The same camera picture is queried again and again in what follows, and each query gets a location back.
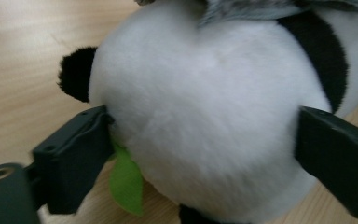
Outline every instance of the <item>wood grain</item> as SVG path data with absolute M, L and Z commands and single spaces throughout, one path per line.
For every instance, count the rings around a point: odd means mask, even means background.
M 63 55 L 97 46 L 138 7 L 131 0 L 0 0 L 0 164 L 29 164 L 30 151 L 68 119 L 89 108 L 61 93 L 57 82 Z M 358 125 L 358 110 L 348 117 Z M 145 216 L 121 211 L 107 189 L 112 162 L 75 216 L 44 223 L 179 223 L 175 204 L 145 187 Z M 287 215 L 269 224 L 358 224 L 324 187 L 317 185 Z

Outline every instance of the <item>stuffed panda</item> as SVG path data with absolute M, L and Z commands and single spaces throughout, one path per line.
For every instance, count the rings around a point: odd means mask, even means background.
M 207 21 L 208 4 L 141 8 L 65 57 L 60 86 L 106 105 L 112 135 L 182 223 L 263 223 L 315 183 L 295 158 L 300 107 L 342 118 L 358 105 L 358 12 Z

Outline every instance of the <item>black plush ear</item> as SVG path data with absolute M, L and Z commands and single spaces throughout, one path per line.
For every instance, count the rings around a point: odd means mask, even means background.
M 63 92 L 84 103 L 89 101 L 91 67 L 96 50 L 94 47 L 78 49 L 61 61 L 58 85 Z
M 358 128 L 333 114 L 302 107 L 296 159 L 358 217 Z

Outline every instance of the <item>black clamp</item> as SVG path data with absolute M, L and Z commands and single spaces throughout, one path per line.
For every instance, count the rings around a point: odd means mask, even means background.
M 0 165 L 0 224 L 40 223 L 36 211 L 73 214 L 114 149 L 104 106 L 84 111 L 33 150 L 34 162 Z

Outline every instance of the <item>white fur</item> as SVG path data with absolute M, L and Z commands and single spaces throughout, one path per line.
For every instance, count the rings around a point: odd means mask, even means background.
M 127 19 L 96 53 L 90 101 L 108 106 L 116 138 L 171 200 L 217 221 L 269 220 L 314 182 L 294 158 L 299 107 L 330 105 L 276 21 L 198 29 L 202 10 L 164 0 Z

